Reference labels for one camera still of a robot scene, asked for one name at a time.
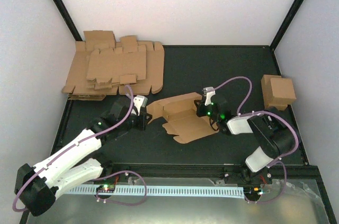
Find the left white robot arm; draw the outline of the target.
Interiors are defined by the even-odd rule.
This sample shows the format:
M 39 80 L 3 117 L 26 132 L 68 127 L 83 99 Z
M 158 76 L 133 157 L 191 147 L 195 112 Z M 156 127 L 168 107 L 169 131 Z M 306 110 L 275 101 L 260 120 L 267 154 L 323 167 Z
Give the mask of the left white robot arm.
M 146 110 L 147 98 L 119 98 L 111 107 L 93 119 L 80 134 L 47 159 L 30 166 L 22 165 L 16 175 L 12 209 L 21 201 L 24 211 L 37 217 L 51 208 L 56 200 L 74 186 L 84 182 L 108 181 L 114 169 L 101 153 L 95 154 L 107 141 L 130 129 L 144 131 L 152 115 Z

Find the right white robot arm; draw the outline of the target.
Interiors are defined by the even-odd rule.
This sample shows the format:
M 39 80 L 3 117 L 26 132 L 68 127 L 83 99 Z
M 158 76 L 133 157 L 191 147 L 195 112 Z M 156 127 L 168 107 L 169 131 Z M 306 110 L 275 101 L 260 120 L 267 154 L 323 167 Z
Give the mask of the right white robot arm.
M 224 98 L 213 96 L 195 100 L 197 116 L 207 116 L 210 127 L 226 135 L 252 134 L 258 147 L 244 163 L 227 174 L 240 176 L 245 184 L 260 183 L 262 171 L 296 151 L 300 134 L 275 107 L 263 111 L 233 115 Z

